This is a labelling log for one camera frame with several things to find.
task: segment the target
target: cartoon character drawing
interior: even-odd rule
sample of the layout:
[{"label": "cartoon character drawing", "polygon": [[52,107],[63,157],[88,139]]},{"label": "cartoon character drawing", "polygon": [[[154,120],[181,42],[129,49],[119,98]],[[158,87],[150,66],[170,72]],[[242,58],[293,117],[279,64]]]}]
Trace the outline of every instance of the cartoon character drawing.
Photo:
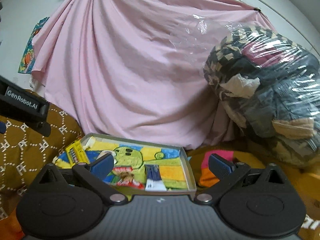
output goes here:
[{"label": "cartoon character drawing", "polygon": [[156,152],[155,153],[155,159],[156,160],[162,160],[164,158],[164,153],[163,152]]},{"label": "cartoon character drawing", "polygon": [[113,151],[116,153],[115,166],[131,166],[133,169],[139,169],[143,165],[142,153],[138,150],[123,146]]},{"label": "cartoon character drawing", "polygon": [[33,59],[33,50],[29,50],[22,59],[22,69],[26,69]]},{"label": "cartoon character drawing", "polygon": [[33,32],[33,36],[36,36],[38,33],[39,33],[39,31],[40,31],[41,29],[36,29],[34,32]]}]

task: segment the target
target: colorful drawing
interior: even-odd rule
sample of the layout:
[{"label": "colorful drawing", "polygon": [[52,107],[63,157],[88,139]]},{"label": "colorful drawing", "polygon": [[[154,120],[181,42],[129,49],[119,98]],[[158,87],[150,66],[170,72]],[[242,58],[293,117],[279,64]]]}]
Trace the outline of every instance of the colorful drawing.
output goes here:
[{"label": "colorful drawing", "polygon": [[[180,151],[177,149],[97,141],[85,152],[90,162],[103,155],[103,152],[113,155],[114,168],[103,180],[108,184],[145,189],[147,183],[145,165],[147,165],[152,167],[153,173],[155,170],[159,173],[156,175],[157,185],[163,183],[167,190],[188,189],[181,165]],[[58,160],[55,160],[55,164],[65,168],[68,165],[68,158],[62,154]]]},{"label": "colorful drawing", "polygon": [[34,27],[32,34],[28,40],[26,49],[24,50],[18,73],[31,74],[33,65],[35,63],[34,51],[33,51],[33,46],[32,46],[32,39],[34,36],[36,36],[39,33],[39,31],[41,30],[41,28],[47,22],[48,19],[49,19],[49,17],[42,19]]}]

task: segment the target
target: screw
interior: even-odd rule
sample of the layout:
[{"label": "screw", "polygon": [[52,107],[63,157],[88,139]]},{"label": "screw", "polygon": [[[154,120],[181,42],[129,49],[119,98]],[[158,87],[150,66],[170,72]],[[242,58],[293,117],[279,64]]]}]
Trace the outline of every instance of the screw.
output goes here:
[{"label": "screw", "polygon": [[197,196],[197,200],[207,203],[212,200],[212,196],[209,194],[200,194]]},{"label": "screw", "polygon": [[116,202],[116,203],[119,203],[119,202],[122,202],[125,200],[125,196],[122,195],[122,194],[113,194],[110,196],[110,200],[112,202]]}]

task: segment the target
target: pink cloth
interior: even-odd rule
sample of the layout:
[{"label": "pink cloth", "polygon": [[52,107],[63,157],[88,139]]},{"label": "pink cloth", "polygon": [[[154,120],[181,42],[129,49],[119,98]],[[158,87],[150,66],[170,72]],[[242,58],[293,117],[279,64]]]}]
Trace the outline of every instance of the pink cloth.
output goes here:
[{"label": "pink cloth", "polygon": [[209,157],[211,154],[217,154],[229,162],[233,161],[233,151],[213,150],[204,154],[204,158],[201,163],[201,169],[209,168]]},{"label": "pink cloth", "polygon": [[188,52],[169,41],[192,14],[273,28],[234,0],[65,0],[33,39],[32,74],[85,133],[186,148],[233,139]]}]

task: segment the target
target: green cartoon face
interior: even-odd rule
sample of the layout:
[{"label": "green cartoon face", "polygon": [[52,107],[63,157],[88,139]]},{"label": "green cartoon face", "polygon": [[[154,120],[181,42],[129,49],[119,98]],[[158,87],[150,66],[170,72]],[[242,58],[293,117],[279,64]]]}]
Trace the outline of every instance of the green cartoon face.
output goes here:
[{"label": "green cartoon face", "polygon": [[131,166],[133,169],[138,169],[143,164],[142,153],[129,147],[118,147],[113,150],[116,153],[116,167]]}]

